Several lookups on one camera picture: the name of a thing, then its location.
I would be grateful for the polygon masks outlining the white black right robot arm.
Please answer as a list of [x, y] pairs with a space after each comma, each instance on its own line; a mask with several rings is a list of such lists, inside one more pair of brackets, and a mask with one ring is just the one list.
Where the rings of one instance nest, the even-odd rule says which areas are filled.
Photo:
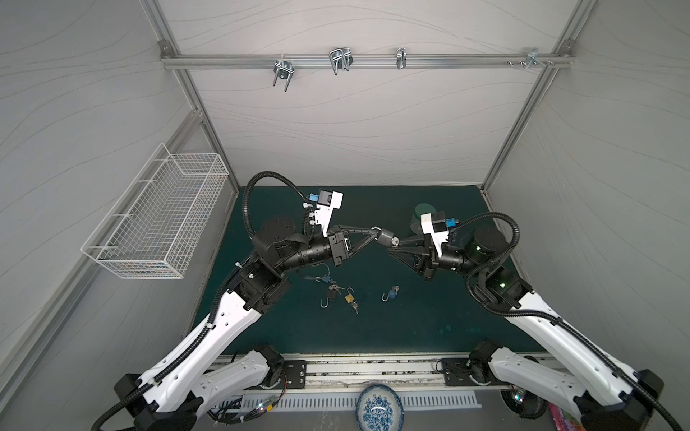
[[476, 230], [469, 242], [456, 247], [450, 241], [458, 228], [446, 220], [432, 222], [423, 235], [404, 241], [391, 233], [379, 238], [397, 260], [411, 258], [410, 268], [424, 278], [432, 278], [438, 269], [461, 274], [467, 292], [485, 311], [526, 332], [565, 368], [558, 372], [485, 342], [470, 355], [474, 379], [483, 383], [495, 378], [533, 393], [570, 413], [587, 430], [643, 430], [653, 415], [679, 430], [677, 420], [659, 401], [663, 380], [649, 369], [634, 370], [611, 357], [504, 267], [519, 242], [519, 227], [507, 215], [488, 216], [510, 226], [510, 240], [491, 226]]

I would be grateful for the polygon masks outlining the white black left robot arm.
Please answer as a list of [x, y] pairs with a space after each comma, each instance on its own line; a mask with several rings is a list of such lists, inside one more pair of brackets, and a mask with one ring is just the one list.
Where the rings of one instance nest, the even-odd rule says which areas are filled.
[[381, 228], [335, 226], [327, 235], [310, 237], [297, 233], [289, 218], [268, 221], [252, 237], [253, 252], [217, 291], [205, 321], [145, 373], [125, 375], [115, 387], [119, 403], [93, 429], [126, 409], [135, 430], [191, 430], [230, 396], [275, 384], [283, 358], [270, 347], [217, 370], [210, 367], [287, 292], [289, 271], [327, 260], [340, 265], [374, 241], [387, 247], [397, 242]]

